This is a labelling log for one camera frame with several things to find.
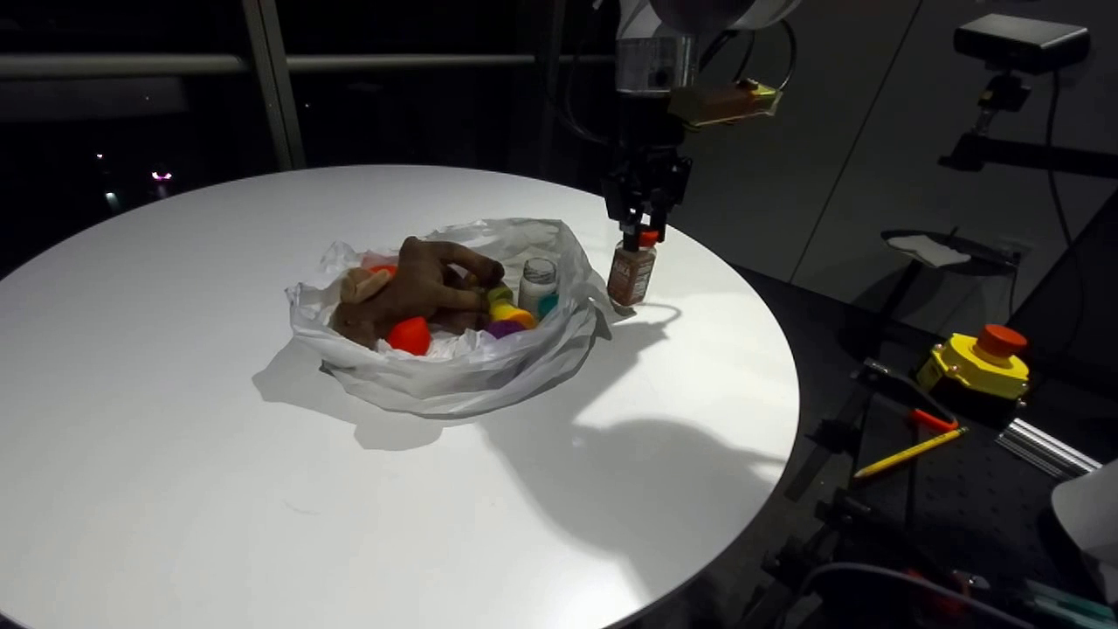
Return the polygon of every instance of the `black floor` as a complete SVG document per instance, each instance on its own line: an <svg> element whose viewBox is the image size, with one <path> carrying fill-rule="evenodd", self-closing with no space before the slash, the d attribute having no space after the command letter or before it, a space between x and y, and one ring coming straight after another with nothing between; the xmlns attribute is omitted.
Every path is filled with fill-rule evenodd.
<svg viewBox="0 0 1118 629"><path fill-rule="evenodd" d="M763 518L711 568L642 614L627 619L622 629L769 624L771 608L789 605L789 591L766 572L766 563L787 541L808 541L822 530L818 505L834 489L854 489L856 499L896 522L904 539L949 568L983 572L997 584L1030 576L1090 594L1074 555L1063 555L1042 533L1052 477L1001 450L997 431L971 425L968 435L919 464L872 483L848 483L856 464L914 435L899 406L854 385L869 319L766 275L750 275L750 283L779 314L801 363L803 421L794 464ZM896 370L914 370L931 342L934 336L891 327L877 357ZM1094 406L1077 411L1094 414L1094 421L1037 421L1101 462L1114 459L1118 411L1109 419L1110 397L1090 397L1055 379L1046 385L1046 397L1058 397L1063 409ZM856 459L822 447L828 441L822 431L834 421L864 425Z"/></svg>

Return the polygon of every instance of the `table surface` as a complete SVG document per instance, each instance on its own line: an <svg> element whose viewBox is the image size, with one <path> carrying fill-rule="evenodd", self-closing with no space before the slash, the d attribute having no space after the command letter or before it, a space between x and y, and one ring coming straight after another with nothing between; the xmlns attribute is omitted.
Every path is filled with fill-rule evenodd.
<svg viewBox="0 0 1118 629"><path fill-rule="evenodd" d="M763 298L670 230L637 319L567 385L474 419L382 411L291 342L284 285L599 194L459 166L246 177L98 223L0 283L0 612L79 629L577 629L715 558L801 414Z"/></svg>

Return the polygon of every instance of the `metal rod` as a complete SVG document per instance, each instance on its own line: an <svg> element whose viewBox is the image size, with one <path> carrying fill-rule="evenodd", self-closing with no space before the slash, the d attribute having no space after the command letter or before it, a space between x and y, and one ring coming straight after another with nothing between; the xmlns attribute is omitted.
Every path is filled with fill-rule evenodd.
<svg viewBox="0 0 1118 629"><path fill-rule="evenodd" d="M1058 435L1052 435L1052 433L1046 433L1046 431L1037 431L1037 425L1027 421L1027 419L1013 419L1009 431L1016 431L1016 433L1046 445L1047 450L1058 450L1063 459L1077 462L1077 464L1086 469L1086 473L1101 473L1101 469L1103 469L1101 462L1086 459L1084 450L1070 447L1067 441L1058 441Z"/></svg>
<svg viewBox="0 0 1118 629"><path fill-rule="evenodd" d="M613 56L579 56L579 63L601 67ZM529 51L508 56L438 56L438 51L410 51L410 56L286 56L291 74L353 74L353 71L502 71L502 67L534 67Z"/></svg>
<svg viewBox="0 0 1118 629"><path fill-rule="evenodd" d="M1042 454L1035 454L1030 447L1016 445L1013 435L1001 433L997 441L1002 450L1009 450L1013 459L1042 469L1052 477L1070 477L1074 473L1058 469L1055 462L1046 462Z"/></svg>
<svg viewBox="0 0 1118 629"><path fill-rule="evenodd" d="M269 63L276 74L276 96L280 96L280 114L286 127L286 149L291 149L291 166L303 166L303 128L299 128L299 110L294 103L294 88L291 88L291 71L286 71L286 46L284 46L284 23L280 23L280 5L276 0L260 0L267 39L269 39Z"/></svg>
<svg viewBox="0 0 1118 629"><path fill-rule="evenodd" d="M559 56L564 56L567 0L549 0L541 42L539 42L539 164L549 166L555 145L555 101L559 101Z"/></svg>
<svg viewBox="0 0 1118 629"><path fill-rule="evenodd" d="M242 56L0 56L0 80L247 74Z"/></svg>
<svg viewBox="0 0 1118 629"><path fill-rule="evenodd" d="M303 143L299 127L294 110L294 91L284 56L284 36L272 0L242 0L246 29L247 29L247 50L251 67L260 80L260 93L267 103L267 123L276 149L280 166L299 166L303 164Z"/></svg>

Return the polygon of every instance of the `clear plastic bag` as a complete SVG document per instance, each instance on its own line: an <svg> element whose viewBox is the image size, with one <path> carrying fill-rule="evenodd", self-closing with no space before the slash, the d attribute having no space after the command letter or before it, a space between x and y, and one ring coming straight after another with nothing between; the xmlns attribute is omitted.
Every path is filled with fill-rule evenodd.
<svg viewBox="0 0 1118 629"><path fill-rule="evenodd" d="M361 257L346 243L325 256L325 285L298 283L286 289L291 327L312 342L325 374L391 411L415 414L474 414L539 396L579 370L595 339L613 327L613 301L601 275L591 268L588 252L559 219L485 219L422 235L430 241L459 241L508 268L508 283L521 283L529 257L553 257L559 268L559 304L549 319L517 336L493 339L490 333L438 336L426 357L396 351L388 347L366 350L327 327L340 304L334 275Z"/></svg>

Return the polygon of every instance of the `black cable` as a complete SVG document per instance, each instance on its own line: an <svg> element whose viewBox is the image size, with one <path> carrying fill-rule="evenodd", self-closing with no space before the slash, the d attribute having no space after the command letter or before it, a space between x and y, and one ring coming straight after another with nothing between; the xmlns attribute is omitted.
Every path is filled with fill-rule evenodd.
<svg viewBox="0 0 1118 629"><path fill-rule="evenodd" d="M733 71L733 80L744 80L744 67L747 67L747 58L755 56L755 46L757 46L757 36L747 36L747 46L744 46L741 63L739 63L739 71Z"/></svg>
<svg viewBox="0 0 1118 629"><path fill-rule="evenodd" d="M904 469L904 518L903 518L903 527L912 527L912 522L914 522L914 476L919 476L919 462L912 462Z"/></svg>
<svg viewBox="0 0 1118 629"><path fill-rule="evenodd" d="M1013 301L1016 301L1016 264L1013 264L1013 275L1009 275L1009 304L1005 304L1005 320L1013 319Z"/></svg>
<svg viewBox="0 0 1118 629"><path fill-rule="evenodd" d="M865 576L896 581L896 584L904 584L904 586L914 586L914 591L931 591L931 594L938 594L938 598L949 598L949 600L957 600L957 605L963 605L963 608L971 608L971 612L977 612L977 614L985 614L985 619L997 619L1001 624L1020 624L1020 629L1030 629L1030 624L1035 624L1035 623L1027 623L1027 619L1016 619L1016 614L1001 612L1001 608L990 605L990 600L977 600L977 598L968 598L968 594L962 594L962 591L946 591L946 586L941 586L941 584L934 584L934 581L925 581L925 576L912 576L912 572L886 568L886 566L872 566L872 563L825 563L825 566L818 566L818 568L808 572L801 594L811 591L814 581L818 581L818 576L828 576L828 572L846 572L846 576L848 576L848 572L865 572Z"/></svg>
<svg viewBox="0 0 1118 629"><path fill-rule="evenodd" d="M698 56L698 74L728 50L728 32L719 32Z"/></svg>
<svg viewBox="0 0 1118 629"><path fill-rule="evenodd" d="M864 143L864 135L865 135L865 128L869 128L869 117L872 117L872 110L877 110L877 101L881 101L886 80L896 77L896 67L899 67L899 58L903 58L903 50L904 50L912 29L914 29L919 10L921 10L921 0L912 2L912 12L907 12L907 21L904 21L904 32L903 32L896 51L886 56L886 67L883 67L883 74L881 74L881 80L877 80L877 91L872 91L872 96L869 96L869 108L865 108L865 114L864 114L864 123L858 123L858 128L856 128L856 135L854 135L854 143L848 143L838 171L834 171L834 177L832 177L832 190L828 190L822 208L814 213L814 223L811 223L811 230L808 230L808 241L801 243L797 264L794 264L794 271L789 271L787 283L797 280L797 271L801 271L801 264L803 264L803 257L808 257L808 252L811 252L811 243L814 243L814 238L818 238L818 226L825 223L825 216L828 216L828 208L832 208L832 201L834 201L838 180L846 177L846 166L848 166L856 145Z"/></svg>
<svg viewBox="0 0 1118 629"><path fill-rule="evenodd" d="M1046 117L1046 149L1055 145L1058 93L1063 93L1058 74L1052 74L1052 96L1047 96L1047 117ZM1077 319L1074 319L1074 327L1067 333L1067 339L1058 342L1058 350L1052 351L1052 363L1058 363L1063 351L1079 339L1079 327L1084 327L1086 271L1084 271L1084 263L1079 263L1079 252L1077 252L1077 238L1074 238L1070 213L1063 205L1063 192L1058 192L1052 164L1046 166L1046 177L1047 177L1052 208L1055 208L1055 219L1058 219L1063 241L1067 241L1067 257L1070 257L1070 268L1077 271Z"/></svg>
<svg viewBox="0 0 1118 629"><path fill-rule="evenodd" d="M779 32L784 32L784 42L789 46L789 71L784 74L779 88L789 88L794 71L801 63L801 39L797 39L794 21L779 21Z"/></svg>

